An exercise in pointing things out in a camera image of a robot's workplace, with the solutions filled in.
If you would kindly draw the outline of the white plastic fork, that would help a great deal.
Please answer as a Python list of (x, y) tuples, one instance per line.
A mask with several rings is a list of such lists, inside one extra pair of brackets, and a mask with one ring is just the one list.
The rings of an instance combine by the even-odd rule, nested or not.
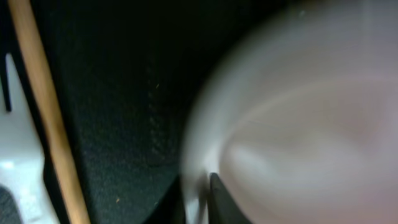
[(56, 224), (44, 184), (44, 150), (10, 53), (4, 63), (9, 95), (1, 90), (1, 186), (14, 198), (22, 223)]

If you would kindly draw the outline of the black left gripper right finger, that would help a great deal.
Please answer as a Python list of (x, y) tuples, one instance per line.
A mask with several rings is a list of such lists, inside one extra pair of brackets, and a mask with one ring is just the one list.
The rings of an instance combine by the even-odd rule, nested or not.
[(216, 173), (210, 174), (207, 204), (209, 224), (251, 224)]

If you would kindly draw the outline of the wooden chopstick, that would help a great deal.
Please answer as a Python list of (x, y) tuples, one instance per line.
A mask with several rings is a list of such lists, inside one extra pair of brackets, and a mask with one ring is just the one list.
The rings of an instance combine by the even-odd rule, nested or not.
[(57, 94), (29, 0), (8, 0), (14, 29), (37, 103), (69, 221), (90, 224)]

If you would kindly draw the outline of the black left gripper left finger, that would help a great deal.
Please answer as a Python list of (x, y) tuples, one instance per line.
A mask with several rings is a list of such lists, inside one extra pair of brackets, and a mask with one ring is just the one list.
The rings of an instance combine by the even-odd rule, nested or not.
[(185, 224), (185, 209), (180, 177), (173, 181), (162, 200), (146, 220), (146, 224)]

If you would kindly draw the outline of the pink bowl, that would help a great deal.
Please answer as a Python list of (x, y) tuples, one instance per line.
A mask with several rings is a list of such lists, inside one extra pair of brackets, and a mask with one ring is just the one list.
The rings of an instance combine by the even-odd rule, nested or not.
[(218, 65), (182, 144), (187, 223), (218, 174), (253, 223), (397, 222), (397, 2), (284, 10)]

